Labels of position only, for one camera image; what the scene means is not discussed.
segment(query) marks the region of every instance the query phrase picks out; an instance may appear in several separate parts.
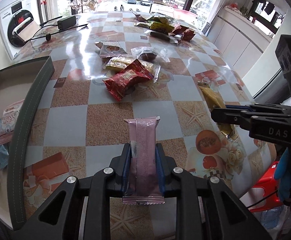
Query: table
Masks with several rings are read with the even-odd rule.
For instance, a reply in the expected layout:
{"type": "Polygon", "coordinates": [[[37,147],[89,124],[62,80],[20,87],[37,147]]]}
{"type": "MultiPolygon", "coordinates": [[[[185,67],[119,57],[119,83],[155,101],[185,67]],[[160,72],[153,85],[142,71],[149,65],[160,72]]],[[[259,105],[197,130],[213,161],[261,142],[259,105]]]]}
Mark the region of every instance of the table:
{"type": "MultiPolygon", "coordinates": [[[[175,46],[135,27],[132,12],[84,13],[77,18],[79,24],[88,22],[88,26],[53,35],[49,42],[44,38],[29,42],[13,61],[51,56],[55,67],[28,140],[24,169],[27,217],[69,174],[79,179],[92,176],[121,154],[123,144],[129,142],[123,119],[160,116],[156,139],[165,154],[196,176],[219,176],[239,197],[258,181],[274,161],[275,148],[249,138],[248,131],[237,126],[236,138],[229,141],[212,121],[198,81],[216,85],[225,104],[254,101],[206,36],[197,33],[191,42],[175,46]],[[102,81],[107,70],[94,45],[107,40],[118,41],[128,54],[139,46],[166,49],[170,62],[160,62],[158,82],[137,86],[117,103],[102,81]],[[204,130],[210,130],[221,143],[219,152],[207,159],[195,142],[204,130]],[[35,163],[51,156],[54,159],[47,162],[46,174],[37,176],[36,184],[30,186],[28,175],[36,169],[35,163]]],[[[170,239],[175,234],[175,212],[175,199],[149,206],[123,205],[120,199],[111,199],[111,238],[170,239]]]]}

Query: power adapter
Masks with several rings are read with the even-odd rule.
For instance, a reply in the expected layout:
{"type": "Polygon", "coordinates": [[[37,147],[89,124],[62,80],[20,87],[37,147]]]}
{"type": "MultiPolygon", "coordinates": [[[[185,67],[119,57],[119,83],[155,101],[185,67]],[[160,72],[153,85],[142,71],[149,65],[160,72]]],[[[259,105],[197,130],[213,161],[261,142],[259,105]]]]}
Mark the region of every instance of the power adapter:
{"type": "Polygon", "coordinates": [[[71,15],[65,18],[62,18],[61,20],[58,20],[58,28],[60,31],[64,31],[74,25],[77,24],[77,19],[75,15],[71,15]]]}

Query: cabinet door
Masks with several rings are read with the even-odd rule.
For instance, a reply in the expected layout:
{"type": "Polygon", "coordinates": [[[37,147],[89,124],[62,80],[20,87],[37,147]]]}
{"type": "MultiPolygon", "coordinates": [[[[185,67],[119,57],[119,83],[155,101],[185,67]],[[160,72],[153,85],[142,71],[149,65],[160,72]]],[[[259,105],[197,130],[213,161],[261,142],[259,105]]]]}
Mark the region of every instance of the cabinet door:
{"type": "Polygon", "coordinates": [[[234,66],[249,43],[250,41],[241,32],[237,31],[223,53],[226,63],[231,67],[234,66]]]}
{"type": "Polygon", "coordinates": [[[230,24],[224,23],[223,28],[214,43],[214,45],[219,49],[219,51],[222,54],[225,51],[225,49],[228,47],[236,31],[237,30],[233,28],[230,24]]]}
{"type": "Polygon", "coordinates": [[[207,37],[212,43],[215,43],[215,40],[219,36],[224,24],[225,21],[220,19],[219,17],[216,17],[213,21],[210,31],[207,34],[207,37]]]}
{"type": "Polygon", "coordinates": [[[261,55],[261,51],[259,51],[252,43],[249,43],[241,57],[234,64],[233,70],[243,78],[261,55]]]}

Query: light blue snack package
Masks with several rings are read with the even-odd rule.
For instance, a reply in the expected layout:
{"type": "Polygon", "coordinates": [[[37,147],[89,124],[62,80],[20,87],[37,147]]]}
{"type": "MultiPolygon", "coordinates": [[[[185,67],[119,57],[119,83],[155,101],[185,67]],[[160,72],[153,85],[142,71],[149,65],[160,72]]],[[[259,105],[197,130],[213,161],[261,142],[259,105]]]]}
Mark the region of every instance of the light blue snack package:
{"type": "Polygon", "coordinates": [[[0,169],[7,166],[9,160],[8,143],[0,145],[0,169]]]}

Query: blue glove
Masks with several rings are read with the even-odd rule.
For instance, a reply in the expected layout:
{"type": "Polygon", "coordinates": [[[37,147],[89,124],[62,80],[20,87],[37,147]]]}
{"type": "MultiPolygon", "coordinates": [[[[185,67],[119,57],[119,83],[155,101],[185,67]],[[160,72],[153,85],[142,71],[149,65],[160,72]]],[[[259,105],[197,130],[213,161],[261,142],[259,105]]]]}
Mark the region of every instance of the blue glove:
{"type": "Polygon", "coordinates": [[[281,201],[290,197],[291,174],[287,171],[287,163],[289,160],[289,150],[283,153],[274,173],[274,179],[280,179],[278,196],[281,201]]]}

